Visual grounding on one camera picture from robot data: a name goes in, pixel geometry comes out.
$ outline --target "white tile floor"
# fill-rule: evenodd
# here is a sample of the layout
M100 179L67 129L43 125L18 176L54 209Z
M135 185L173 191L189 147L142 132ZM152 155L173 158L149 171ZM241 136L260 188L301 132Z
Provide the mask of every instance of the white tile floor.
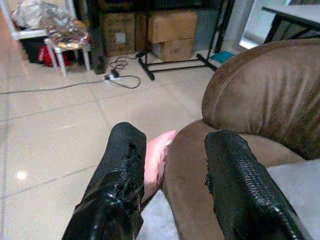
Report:
M61 87L100 78L22 60L0 13L0 92ZM64 90L0 95L0 239L61 239L99 163L113 125L127 121L150 140L201 118L208 68L163 72L150 81L136 60L121 74L137 89L98 83Z

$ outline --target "black metal stand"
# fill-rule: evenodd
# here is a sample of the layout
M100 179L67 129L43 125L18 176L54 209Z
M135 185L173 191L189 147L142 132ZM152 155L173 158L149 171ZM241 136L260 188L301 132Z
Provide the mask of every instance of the black metal stand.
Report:
M226 9L224 11L223 14L223 20L221 25L219 25L219 21L222 15L222 11L223 11L223 5L224 3L227 1L226 4ZM174 70L186 70L186 69L194 69L194 68L210 68L213 71L217 70L217 67L212 65L209 62L209 57L210 57L210 53L212 51L213 48L213 43L215 40L215 36L216 36L216 32L219 31L219 36L214 48L214 52L215 53L219 53L221 46L222 46L222 42L224 39L224 34L226 32L226 29L228 27L228 23L230 20L230 16L231 16L231 12L232 9L234 7L234 3L235 0L221 0L220 6L218 8L218 16L217 16L217 20L216 20L216 24L215 24L215 28L213 30L212 33L212 37L209 43L209 52L207 54L207 57L204 58L201 54L197 54L195 59L188 59L188 60L181 60L181 61L165 61L165 62L157 62L157 63L148 63L148 53L150 52L148 50L148 39L149 39L149 1L147 0L147 6L146 6L146 32L145 32L145 46L144 46L144 52L145 54L139 53L138 55L140 55L140 57L138 58L138 62L140 64L140 66L144 69L144 71L146 72L146 74L149 76L150 80L154 81L155 80L155 75L154 73L159 73L159 72L166 72L166 71L174 71ZM203 64L201 65L194 65L194 66L184 66L184 67L171 67L171 68L162 68L162 69L156 69L156 70L150 70L149 67L151 66L161 66L161 65L167 65L167 64L181 64L181 63L189 63L189 62L202 62Z

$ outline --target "brown armchair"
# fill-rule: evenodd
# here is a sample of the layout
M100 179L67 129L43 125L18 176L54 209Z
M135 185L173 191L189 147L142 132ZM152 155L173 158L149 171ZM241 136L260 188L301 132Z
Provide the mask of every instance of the brown armchair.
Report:
M240 133L266 168L320 158L320 39L273 42L233 57L208 84L202 116L177 135L164 173L181 240L224 239L205 186L208 133Z

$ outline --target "grey cloth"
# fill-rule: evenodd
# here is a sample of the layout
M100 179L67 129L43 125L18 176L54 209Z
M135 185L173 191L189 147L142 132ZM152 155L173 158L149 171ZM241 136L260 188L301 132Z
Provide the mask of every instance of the grey cloth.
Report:
M320 239L320 159L267 170L313 239Z
M155 194L141 215L144 222L136 240L179 240L173 213L162 190Z

